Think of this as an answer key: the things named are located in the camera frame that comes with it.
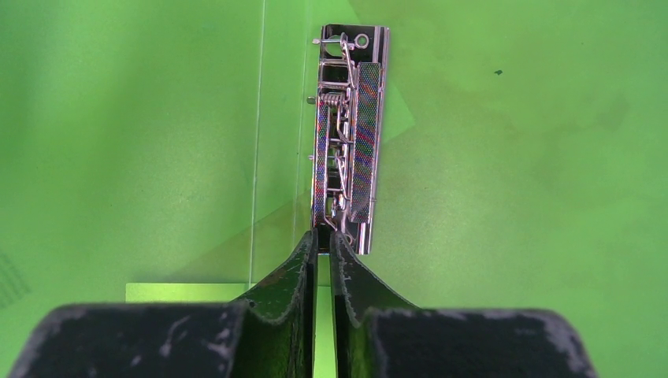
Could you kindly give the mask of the green plastic clip folder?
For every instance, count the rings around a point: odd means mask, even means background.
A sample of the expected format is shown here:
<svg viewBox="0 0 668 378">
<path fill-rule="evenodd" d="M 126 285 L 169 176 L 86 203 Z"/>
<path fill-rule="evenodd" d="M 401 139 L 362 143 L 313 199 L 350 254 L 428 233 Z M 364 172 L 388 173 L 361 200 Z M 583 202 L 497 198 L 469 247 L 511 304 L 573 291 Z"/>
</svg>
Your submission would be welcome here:
<svg viewBox="0 0 668 378">
<path fill-rule="evenodd" d="M 2 2 L 2 374 L 57 306 L 227 301 L 291 253 L 329 23 L 391 30 L 365 264 L 666 376 L 664 1 Z"/>
</svg>

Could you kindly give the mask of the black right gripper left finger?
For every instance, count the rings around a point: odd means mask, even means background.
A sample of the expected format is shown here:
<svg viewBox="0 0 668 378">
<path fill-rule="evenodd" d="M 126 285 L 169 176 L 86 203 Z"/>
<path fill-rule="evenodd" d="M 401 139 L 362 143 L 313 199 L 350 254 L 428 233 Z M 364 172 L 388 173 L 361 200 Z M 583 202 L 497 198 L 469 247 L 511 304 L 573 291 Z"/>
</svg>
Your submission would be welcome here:
<svg viewBox="0 0 668 378">
<path fill-rule="evenodd" d="M 310 377 L 318 233 L 230 302 L 76 304 L 49 312 L 11 377 Z"/>
</svg>

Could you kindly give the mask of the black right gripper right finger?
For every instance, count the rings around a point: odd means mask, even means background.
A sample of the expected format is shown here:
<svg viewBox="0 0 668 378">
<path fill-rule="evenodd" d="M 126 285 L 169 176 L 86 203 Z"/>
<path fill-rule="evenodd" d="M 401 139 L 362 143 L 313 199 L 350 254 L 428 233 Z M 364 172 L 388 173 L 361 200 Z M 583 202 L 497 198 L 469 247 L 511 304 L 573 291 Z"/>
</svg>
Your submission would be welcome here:
<svg viewBox="0 0 668 378">
<path fill-rule="evenodd" d="M 423 309 L 329 241 L 340 377 L 594 377 L 575 328 L 546 309 Z"/>
</svg>

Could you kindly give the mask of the chrome folder clip mechanism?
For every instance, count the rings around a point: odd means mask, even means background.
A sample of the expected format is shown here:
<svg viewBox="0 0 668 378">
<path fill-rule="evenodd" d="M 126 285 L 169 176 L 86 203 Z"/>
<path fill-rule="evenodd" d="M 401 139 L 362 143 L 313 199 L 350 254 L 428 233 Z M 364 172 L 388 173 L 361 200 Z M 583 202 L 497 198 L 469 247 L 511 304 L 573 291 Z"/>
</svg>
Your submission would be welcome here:
<svg viewBox="0 0 668 378">
<path fill-rule="evenodd" d="M 372 249 L 390 29 L 326 24 L 319 38 L 310 223 Z"/>
</svg>

